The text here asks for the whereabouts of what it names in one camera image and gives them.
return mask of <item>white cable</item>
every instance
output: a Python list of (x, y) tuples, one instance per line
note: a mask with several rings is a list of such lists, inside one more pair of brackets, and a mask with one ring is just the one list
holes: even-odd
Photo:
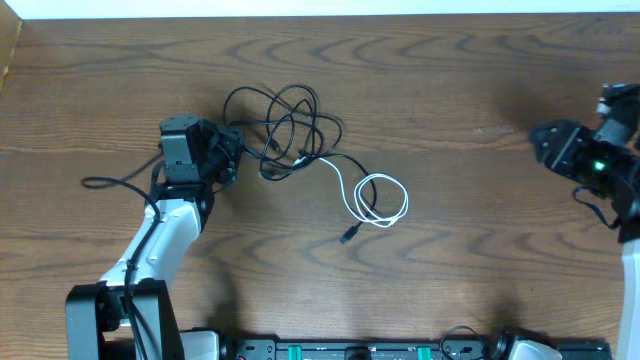
[[(347, 210), (349, 210), (351, 215), (353, 215), (353, 217), (358, 219), (358, 221), (362, 221), (363, 223), (368, 223), (381, 228), (388, 228), (389, 226), (395, 224), (396, 221), (398, 221), (401, 217), (407, 214), (407, 211), (409, 210), (409, 193), (407, 192), (407, 188), (405, 188), (404, 185), (402, 185), (402, 183), (398, 181), (396, 178), (386, 174), (380, 174), (380, 173), (367, 175), (364, 179), (360, 180), (360, 182), (356, 185), (355, 188), (353, 188), (353, 199), (356, 203), (356, 210), (358, 210), (358, 214), (356, 214), (351, 209), (351, 206), (349, 206), (349, 203), (347, 202), (347, 197), (344, 194), (344, 181), (342, 181), (342, 174), (340, 173), (340, 170), (338, 170), (338, 168), (335, 165), (333, 165), (333, 163), (331, 163), (330, 161), (323, 158), (320, 158), (320, 160), (325, 162), (327, 165), (331, 166), (333, 170), (336, 171), (336, 174), (338, 174), (338, 179), (340, 180), (340, 191), (342, 191), (342, 200), (344, 201), (344, 205), (347, 207)], [(369, 205), (367, 205), (367, 202), (362, 197), (362, 189), (364, 188), (364, 186), (370, 180), (378, 179), (378, 178), (389, 180), (395, 183), (402, 189), (402, 192), (404, 193), (404, 201), (402, 202), (402, 206), (400, 207), (400, 210), (398, 210), (398, 212), (393, 216), (383, 217), (376, 210), (371, 210), (369, 208)], [(367, 218), (366, 217), (367, 213), (371, 214), (373, 219)]]

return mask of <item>black plug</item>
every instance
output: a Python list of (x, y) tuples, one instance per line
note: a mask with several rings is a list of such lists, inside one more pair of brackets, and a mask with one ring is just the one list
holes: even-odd
[(346, 244), (349, 240), (351, 240), (358, 233), (358, 229), (360, 228), (360, 224), (352, 226), (347, 230), (347, 232), (342, 235), (340, 242)]

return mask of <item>green light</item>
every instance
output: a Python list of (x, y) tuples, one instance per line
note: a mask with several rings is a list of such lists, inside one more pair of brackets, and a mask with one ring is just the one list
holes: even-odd
[(602, 170), (604, 170), (605, 167), (607, 167), (607, 166), (603, 162), (596, 161), (595, 163), (593, 163), (593, 168), (596, 171), (602, 171)]

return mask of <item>white background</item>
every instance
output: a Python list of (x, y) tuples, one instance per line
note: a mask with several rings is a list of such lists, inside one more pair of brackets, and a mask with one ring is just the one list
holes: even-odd
[(640, 0), (5, 0), (22, 19), (638, 12)]

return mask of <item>wooden tabletop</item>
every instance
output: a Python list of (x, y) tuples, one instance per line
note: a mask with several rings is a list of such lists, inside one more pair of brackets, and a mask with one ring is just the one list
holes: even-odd
[[(633, 20), (26, 22), (0, 97), (0, 357), (65, 357), (67, 293), (96, 282), (142, 221), (137, 195), (80, 178), (131, 172), (156, 153), (169, 116), (219, 121), (232, 89), (291, 83), (344, 121), (338, 151), (404, 182), (409, 213), (341, 245), (354, 222), (331, 169), (272, 183), (244, 159), (173, 284), (181, 329), (354, 339), (519, 325), (615, 344), (616, 234), (571, 200), (575, 184), (536, 164), (527, 131), (598, 123), (601, 84), (640, 78)], [(236, 118), (264, 109), (248, 94), (232, 104)], [(336, 164), (348, 185), (359, 180)], [(133, 183), (146, 188), (149, 174)], [(391, 209), (389, 189), (380, 201)]]

